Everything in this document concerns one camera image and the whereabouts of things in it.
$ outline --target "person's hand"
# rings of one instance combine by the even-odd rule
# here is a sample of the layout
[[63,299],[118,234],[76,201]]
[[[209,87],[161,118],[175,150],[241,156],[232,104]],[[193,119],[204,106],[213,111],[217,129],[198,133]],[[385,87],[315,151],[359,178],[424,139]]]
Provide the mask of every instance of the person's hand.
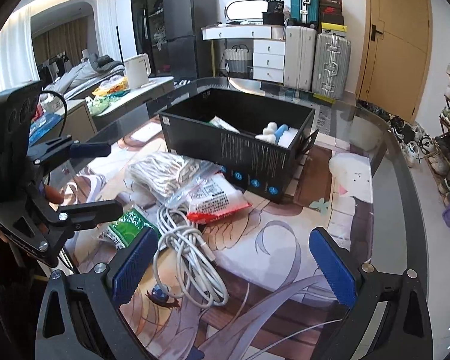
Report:
[[[58,192],[55,188],[52,188],[48,185],[44,185],[45,188],[45,198],[53,204],[62,204],[64,195],[62,195],[60,192]],[[44,233],[47,231],[47,228],[44,224],[39,225],[39,229]],[[2,233],[2,230],[0,230],[0,239],[3,242],[8,242],[8,238],[5,236],[5,234]]]

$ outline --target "door handle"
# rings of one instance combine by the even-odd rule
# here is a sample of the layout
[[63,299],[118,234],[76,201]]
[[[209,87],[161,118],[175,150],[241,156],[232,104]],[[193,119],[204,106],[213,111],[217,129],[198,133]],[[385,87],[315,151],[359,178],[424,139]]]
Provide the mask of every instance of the door handle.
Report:
[[375,24],[373,24],[372,25],[372,38],[371,38],[372,42],[375,42],[375,37],[377,36],[377,34],[378,35],[383,35],[382,32],[377,31],[377,26]]

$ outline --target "blue gripper pad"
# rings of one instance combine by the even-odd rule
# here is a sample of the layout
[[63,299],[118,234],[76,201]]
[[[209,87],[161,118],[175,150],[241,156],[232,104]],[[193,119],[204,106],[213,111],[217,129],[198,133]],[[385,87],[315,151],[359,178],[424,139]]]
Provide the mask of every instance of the blue gripper pad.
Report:
[[158,236],[156,232],[150,228],[145,227],[125,249],[117,251],[111,265],[118,257],[124,257],[125,253],[128,257],[118,268],[113,275],[111,282],[112,288],[112,302],[115,307],[120,307],[122,304],[127,304],[132,299],[133,293],[138,287],[140,280],[142,280],[145,271],[154,259],[154,254],[158,248]]
[[308,238],[308,245],[337,300],[341,304],[352,308],[357,297],[353,275],[317,229],[312,230]]

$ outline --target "green package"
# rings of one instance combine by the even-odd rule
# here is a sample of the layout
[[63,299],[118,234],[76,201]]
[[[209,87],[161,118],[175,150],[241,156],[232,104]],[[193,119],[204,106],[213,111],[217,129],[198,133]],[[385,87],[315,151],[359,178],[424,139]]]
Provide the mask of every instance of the green package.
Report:
[[123,249],[130,245],[138,233],[147,226],[151,227],[160,239],[161,234],[156,226],[145,218],[139,208],[133,207],[125,212],[118,221],[108,225],[104,235],[113,241],[117,249]]

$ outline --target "white dresser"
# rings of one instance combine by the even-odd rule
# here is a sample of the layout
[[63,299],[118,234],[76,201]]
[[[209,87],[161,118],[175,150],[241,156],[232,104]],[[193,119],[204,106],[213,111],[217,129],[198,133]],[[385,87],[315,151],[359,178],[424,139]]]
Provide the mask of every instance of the white dresser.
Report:
[[253,78],[283,83],[285,40],[255,39],[253,41]]

